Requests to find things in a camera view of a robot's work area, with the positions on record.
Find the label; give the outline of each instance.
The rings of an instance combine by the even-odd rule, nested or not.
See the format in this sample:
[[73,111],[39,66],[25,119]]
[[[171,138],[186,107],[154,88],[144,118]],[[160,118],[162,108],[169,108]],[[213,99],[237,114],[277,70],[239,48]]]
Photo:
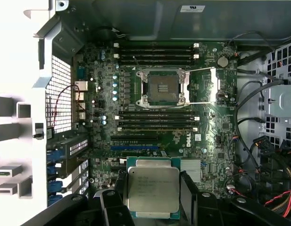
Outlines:
[[181,13],[201,13],[205,9],[205,6],[182,6]]
[[186,147],[191,147],[191,133],[186,135]]
[[163,157],[167,157],[167,154],[166,154],[165,151],[161,151],[161,155],[162,155]]
[[194,140],[195,141],[201,141],[201,134],[195,134],[194,135]]

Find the green motherboard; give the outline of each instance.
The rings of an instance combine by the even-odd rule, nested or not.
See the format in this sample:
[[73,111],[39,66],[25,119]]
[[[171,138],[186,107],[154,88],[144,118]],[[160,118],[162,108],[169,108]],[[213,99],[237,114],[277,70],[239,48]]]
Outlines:
[[223,42],[120,41],[87,44],[74,58],[77,120],[94,191],[114,185],[127,156],[200,160],[200,190],[224,195],[231,169],[237,61]]

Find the sticker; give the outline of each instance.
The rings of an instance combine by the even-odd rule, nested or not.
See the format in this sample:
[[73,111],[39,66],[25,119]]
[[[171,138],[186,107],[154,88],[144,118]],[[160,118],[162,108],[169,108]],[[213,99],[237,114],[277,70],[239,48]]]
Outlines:
[[194,135],[194,140],[195,141],[201,141],[201,134],[195,134]]
[[167,157],[167,154],[166,154],[166,152],[165,151],[161,151],[161,155],[163,156],[163,157]]
[[201,13],[203,12],[205,6],[182,6],[181,13]]

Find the dell logo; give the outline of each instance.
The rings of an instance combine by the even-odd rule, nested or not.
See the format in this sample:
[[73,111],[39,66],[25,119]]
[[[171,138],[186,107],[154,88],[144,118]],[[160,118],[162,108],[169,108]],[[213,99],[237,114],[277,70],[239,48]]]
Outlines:
[[191,133],[186,136],[186,147],[191,147]]

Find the cpu socket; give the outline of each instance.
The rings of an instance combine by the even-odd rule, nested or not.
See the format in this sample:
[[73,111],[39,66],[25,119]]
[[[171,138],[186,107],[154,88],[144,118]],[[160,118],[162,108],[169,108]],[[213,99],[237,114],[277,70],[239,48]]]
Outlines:
[[136,102],[144,108],[183,107],[189,103],[190,73],[182,69],[146,68],[138,71],[141,78],[141,98]]

